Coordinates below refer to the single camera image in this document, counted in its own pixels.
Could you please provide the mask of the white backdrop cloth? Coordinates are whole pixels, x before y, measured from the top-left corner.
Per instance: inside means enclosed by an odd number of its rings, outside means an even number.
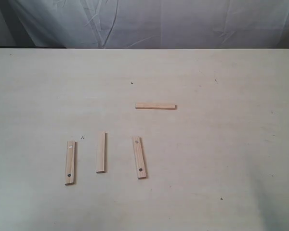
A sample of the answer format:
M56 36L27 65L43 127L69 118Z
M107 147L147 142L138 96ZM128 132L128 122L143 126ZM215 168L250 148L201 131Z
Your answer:
M0 0L0 47L289 48L289 0Z

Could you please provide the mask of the wooden slat with holes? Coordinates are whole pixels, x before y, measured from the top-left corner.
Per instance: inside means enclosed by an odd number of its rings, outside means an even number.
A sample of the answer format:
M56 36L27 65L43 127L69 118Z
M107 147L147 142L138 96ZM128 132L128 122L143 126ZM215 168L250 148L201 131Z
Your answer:
M76 183L77 175L77 142L68 141L66 148L65 186Z
M146 162L141 137L132 136L132 143L133 143L133 152L135 158L137 178L139 180L146 179L148 177L148 174L146 170Z

